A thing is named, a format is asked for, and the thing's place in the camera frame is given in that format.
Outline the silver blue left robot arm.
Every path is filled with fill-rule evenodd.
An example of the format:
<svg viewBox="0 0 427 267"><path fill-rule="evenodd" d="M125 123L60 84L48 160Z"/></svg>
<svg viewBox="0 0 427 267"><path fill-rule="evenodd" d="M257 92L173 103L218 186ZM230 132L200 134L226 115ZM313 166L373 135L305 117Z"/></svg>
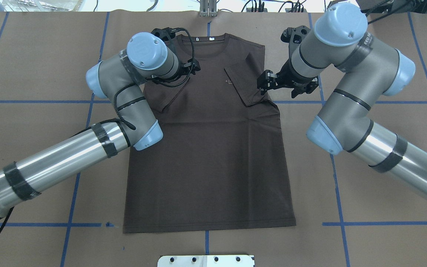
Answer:
<svg viewBox="0 0 427 267"><path fill-rule="evenodd" d="M132 36L126 48L85 75L93 94L112 103L117 117L90 125L72 137L0 170L0 220L19 203L39 196L82 170L133 147L144 150L163 138L140 86L148 81L180 86L200 71L195 51L185 63L154 32Z"/></svg>

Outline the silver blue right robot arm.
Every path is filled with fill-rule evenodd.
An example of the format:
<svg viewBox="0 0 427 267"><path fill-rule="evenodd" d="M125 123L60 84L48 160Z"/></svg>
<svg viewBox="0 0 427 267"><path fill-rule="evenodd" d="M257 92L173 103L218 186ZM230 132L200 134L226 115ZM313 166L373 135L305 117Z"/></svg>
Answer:
<svg viewBox="0 0 427 267"><path fill-rule="evenodd" d="M291 97L311 93L330 65L344 73L307 130L307 138L329 154L342 151L390 174L427 200L427 152L368 118L380 96L394 96L414 77L416 66L398 49L367 30L368 20L349 1L331 5L309 29L289 27L281 40L288 59L278 73L265 70L256 86L290 88Z"/></svg>

